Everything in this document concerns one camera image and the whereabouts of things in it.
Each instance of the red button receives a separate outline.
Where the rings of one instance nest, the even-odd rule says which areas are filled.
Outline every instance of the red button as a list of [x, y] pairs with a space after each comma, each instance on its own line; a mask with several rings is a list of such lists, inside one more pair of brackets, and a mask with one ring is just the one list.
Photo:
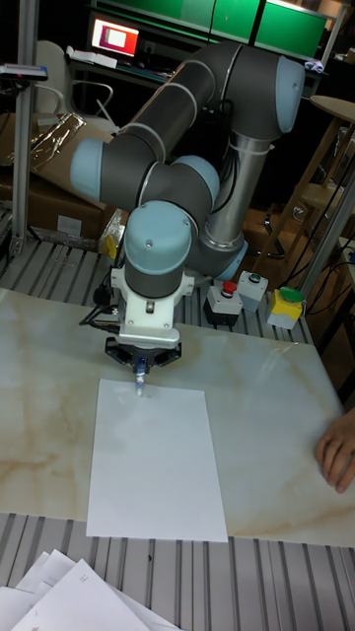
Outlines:
[[226, 282], [223, 283], [223, 289], [226, 292], [226, 294], [233, 294], [234, 292], [237, 291], [237, 285], [236, 283], [232, 283], [232, 281], [230, 280], [226, 280]]

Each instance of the sticker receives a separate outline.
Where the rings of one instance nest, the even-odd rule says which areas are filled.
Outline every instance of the sticker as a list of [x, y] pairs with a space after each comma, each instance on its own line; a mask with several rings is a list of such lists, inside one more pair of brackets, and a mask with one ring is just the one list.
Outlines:
[[72, 217], [64, 217], [64, 215], [58, 215], [57, 230], [61, 233], [67, 233], [73, 235], [73, 237], [80, 237], [82, 222], [80, 219], [73, 219]]

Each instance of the white marble tabletop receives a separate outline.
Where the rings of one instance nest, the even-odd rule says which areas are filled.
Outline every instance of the white marble tabletop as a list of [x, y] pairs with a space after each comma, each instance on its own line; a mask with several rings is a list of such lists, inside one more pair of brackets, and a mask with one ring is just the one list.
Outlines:
[[[0, 290], [0, 512], [87, 517], [99, 379], [134, 379], [87, 312]], [[147, 382], [205, 390], [228, 533], [354, 546], [355, 484], [338, 495], [314, 457], [341, 412], [316, 349], [179, 328]]]

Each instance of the green button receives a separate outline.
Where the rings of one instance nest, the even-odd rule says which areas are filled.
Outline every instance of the green button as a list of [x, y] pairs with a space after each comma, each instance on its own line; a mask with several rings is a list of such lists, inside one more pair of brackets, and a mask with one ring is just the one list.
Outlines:
[[251, 283], [259, 283], [261, 280], [261, 276], [259, 276], [258, 274], [251, 274], [249, 280], [251, 281]]
[[281, 287], [280, 294], [288, 303], [302, 303], [304, 299], [303, 294], [293, 287]]

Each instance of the metal grating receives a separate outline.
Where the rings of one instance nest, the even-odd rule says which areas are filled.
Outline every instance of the metal grating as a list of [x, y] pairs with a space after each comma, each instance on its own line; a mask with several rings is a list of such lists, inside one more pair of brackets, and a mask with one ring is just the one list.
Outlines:
[[0, 514], [0, 585], [15, 587], [41, 552], [56, 548], [186, 630], [355, 629], [353, 549], [90, 538], [85, 528]]
[[[0, 287], [47, 300], [92, 307], [93, 291], [108, 269], [108, 259], [100, 254], [31, 239], [24, 252], [8, 266], [4, 261], [1, 265], [0, 261]], [[182, 298], [177, 307], [177, 321], [210, 326], [203, 312], [207, 291], [208, 283], [205, 283], [192, 296]], [[266, 324], [267, 303], [268, 297], [256, 314], [242, 312], [233, 328], [219, 328], [285, 342], [313, 344], [305, 320], [300, 320], [292, 331]]]
[[[10, 265], [0, 261], [0, 287], [91, 306], [107, 270], [107, 260], [92, 252], [29, 240]], [[197, 288], [180, 302], [180, 321], [209, 326], [202, 309], [207, 291]], [[242, 312], [233, 330], [312, 343], [304, 321], [293, 331], [265, 324], [267, 300], [256, 315]], [[15, 587], [41, 552], [57, 548], [188, 631], [355, 630], [352, 548], [232, 537], [108, 539], [85, 531], [81, 522], [0, 513], [0, 586]]]

